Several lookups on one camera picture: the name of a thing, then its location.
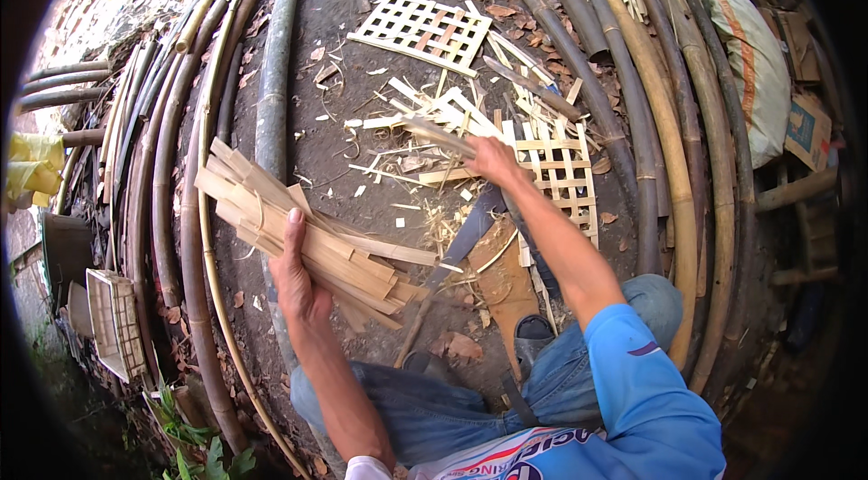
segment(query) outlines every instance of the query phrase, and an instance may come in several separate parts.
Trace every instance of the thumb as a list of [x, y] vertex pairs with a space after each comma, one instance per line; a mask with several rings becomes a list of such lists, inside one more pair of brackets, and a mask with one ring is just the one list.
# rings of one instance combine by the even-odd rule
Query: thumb
[[283, 233], [283, 255], [292, 264], [301, 263], [301, 247], [305, 244], [305, 214], [293, 207], [287, 215], [287, 227]]

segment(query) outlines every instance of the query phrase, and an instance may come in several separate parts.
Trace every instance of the person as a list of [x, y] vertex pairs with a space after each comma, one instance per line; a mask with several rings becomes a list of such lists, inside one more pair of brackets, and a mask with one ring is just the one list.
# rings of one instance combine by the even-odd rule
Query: person
[[659, 275], [619, 286], [512, 149], [487, 137], [468, 142], [476, 158], [467, 167], [515, 201], [576, 323], [556, 339], [544, 319], [523, 320], [525, 334], [517, 326], [528, 377], [522, 403], [497, 415], [477, 392], [429, 376], [440, 372], [430, 368], [436, 357], [415, 354], [422, 361], [404, 369], [348, 362], [331, 331], [331, 294], [301, 265], [303, 215], [291, 211], [285, 253], [269, 269], [300, 364], [292, 404], [328, 433], [346, 478], [392, 478], [396, 462], [410, 480], [722, 477], [721, 424], [665, 353], [680, 293]]

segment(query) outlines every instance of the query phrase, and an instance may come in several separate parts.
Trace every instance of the yellow cloth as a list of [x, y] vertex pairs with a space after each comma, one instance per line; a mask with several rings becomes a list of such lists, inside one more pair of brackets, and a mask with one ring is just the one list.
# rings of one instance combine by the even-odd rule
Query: yellow cloth
[[33, 204], [48, 207], [50, 197], [60, 190], [63, 160], [61, 136], [12, 132], [6, 165], [6, 196], [15, 201], [23, 192], [32, 190]]

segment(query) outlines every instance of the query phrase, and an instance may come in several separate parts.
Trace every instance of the forearm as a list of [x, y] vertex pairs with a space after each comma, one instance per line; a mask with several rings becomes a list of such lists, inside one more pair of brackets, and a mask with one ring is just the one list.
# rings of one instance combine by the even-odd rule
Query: forearm
[[560, 209], [526, 180], [503, 187], [527, 222], [537, 248], [555, 275], [564, 302], [582, 331], [597, 312], [623, 303], [618, 279], [590, 240]]
[[292, 348], [320, 401], [325, 429], [344, 461], [372, 456], [390, 471], [395, 456], [383, 420], [353, 375], [340, 343], [326, 324], [288, 323]]

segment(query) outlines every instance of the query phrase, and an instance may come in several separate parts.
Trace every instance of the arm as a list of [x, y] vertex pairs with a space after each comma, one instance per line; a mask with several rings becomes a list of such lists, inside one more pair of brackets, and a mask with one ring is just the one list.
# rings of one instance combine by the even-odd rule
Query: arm
[[392, 471], [395, 455], [383, 420], [353, 375], [331, 331], [331, 293], [312, 286], [301, 265], [305, 231], [304, 214], [292, 209], [287, 218], [284, 254], [268, 260], [292, 348], [320, 400], [325, 429], [344, 461], [372, 456]]
[[608, 262], [530, 181], [512, 149], [493, 137], [471, 137], [468, 142], [476, 149], [476, 160], [465, 164], [515, 201], [581, 331], [606, 306], [626, 303]]

